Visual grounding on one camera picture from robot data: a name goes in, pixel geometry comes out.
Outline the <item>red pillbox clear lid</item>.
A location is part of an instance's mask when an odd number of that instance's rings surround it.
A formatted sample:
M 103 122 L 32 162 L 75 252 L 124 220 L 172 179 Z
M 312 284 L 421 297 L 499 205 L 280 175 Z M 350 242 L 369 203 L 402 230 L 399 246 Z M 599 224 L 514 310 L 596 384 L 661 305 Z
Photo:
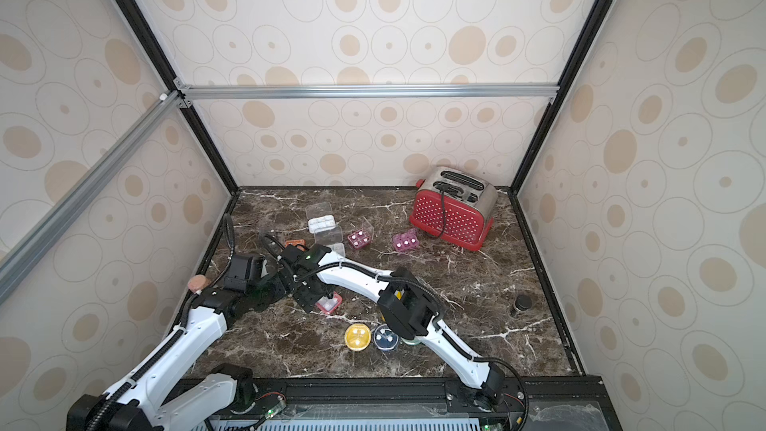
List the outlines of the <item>red pillbox clear lid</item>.
M 316 308 L 325 315 L 332 315 L 343 302 L 339 293 L 333 293 L 331 297 L 321 297 L 316 303 Z

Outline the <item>yellow round pillbox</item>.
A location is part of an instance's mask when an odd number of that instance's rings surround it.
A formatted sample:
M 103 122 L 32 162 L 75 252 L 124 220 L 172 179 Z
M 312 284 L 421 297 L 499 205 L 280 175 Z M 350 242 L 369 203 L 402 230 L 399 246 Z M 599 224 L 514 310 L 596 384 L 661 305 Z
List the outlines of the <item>yellow round pillbox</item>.
M 370 328 L 363 323 L 353 323 L 344 333 L 345 345 L 354 352 L 367 349 L 372 341 Z

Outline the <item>dark blue round pillbox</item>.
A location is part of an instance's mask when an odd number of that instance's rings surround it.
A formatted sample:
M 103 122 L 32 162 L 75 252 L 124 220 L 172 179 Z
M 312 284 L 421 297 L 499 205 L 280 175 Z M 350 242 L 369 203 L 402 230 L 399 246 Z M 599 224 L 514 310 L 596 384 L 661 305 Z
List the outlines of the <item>dark blue round pillbox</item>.
M 382 352 L 395 350 L 400 342 L 400 337 L 387 325 L 378 325 L 373 333 L 372 339 L 375 347 Z

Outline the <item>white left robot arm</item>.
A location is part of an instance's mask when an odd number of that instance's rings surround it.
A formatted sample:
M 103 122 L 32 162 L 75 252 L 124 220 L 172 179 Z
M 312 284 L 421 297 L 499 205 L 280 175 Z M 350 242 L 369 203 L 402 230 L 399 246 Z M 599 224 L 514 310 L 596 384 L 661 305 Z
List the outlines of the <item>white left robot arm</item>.
M 238 253 L 230 215 L 221 223 L 229 261 L 209 285 L 185 300 L 171 334 L 101 395 L 84 394 L 66 417 L 69 430 L 190 430 L 221 409 L 248 413 L 259 399 L 247 368 L 223 364 L 201 383 L 170 396 L 197 359 L 240 318 L 278 301 L 270 261 Z

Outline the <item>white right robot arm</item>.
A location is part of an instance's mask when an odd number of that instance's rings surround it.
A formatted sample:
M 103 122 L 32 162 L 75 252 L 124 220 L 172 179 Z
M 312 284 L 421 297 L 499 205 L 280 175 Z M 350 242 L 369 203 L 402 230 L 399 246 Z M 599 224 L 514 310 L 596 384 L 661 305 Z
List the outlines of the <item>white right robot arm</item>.
M 479 402 L 494 406 L 507 396 L 506 379 L 517 383 L 514 399 L 529 403 L 521 375 L 510 363 L 486 357 L 464 343 L 444 321 L 439 297 L 408 269 L 373 269 L 335 253 L 326 245 L 283 245 L 272 235 L 261 237 L 275 260 L 276 275 L 285 293 L 306 310 L 330 299 L 337 287 L 374 302 L 388 327 L 399 337 L 418 341 L 440 357 Z

